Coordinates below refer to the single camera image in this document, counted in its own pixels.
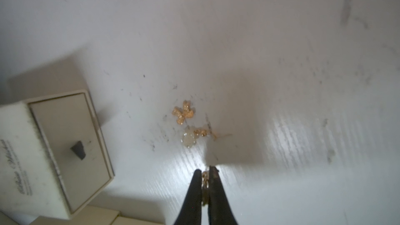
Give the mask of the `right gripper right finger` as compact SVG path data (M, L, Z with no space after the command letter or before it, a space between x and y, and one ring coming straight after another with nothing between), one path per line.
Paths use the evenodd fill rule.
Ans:
M226 193L219 171L215 166L209 168L208 220L210 225L238 225Z

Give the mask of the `cream jewelry box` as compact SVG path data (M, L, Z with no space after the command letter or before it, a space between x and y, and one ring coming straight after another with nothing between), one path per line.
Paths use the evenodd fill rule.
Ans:
M1 211L70 220L113 178L87 90L1 106Z
M87 206L71 220L38 217L31 225L159 225L150 221L124 217L120 211Z

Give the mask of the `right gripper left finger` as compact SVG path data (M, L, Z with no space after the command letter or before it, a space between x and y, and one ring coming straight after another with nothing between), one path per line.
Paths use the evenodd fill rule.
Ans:
M202 219L202 171L195 170L174 225L200 225Z

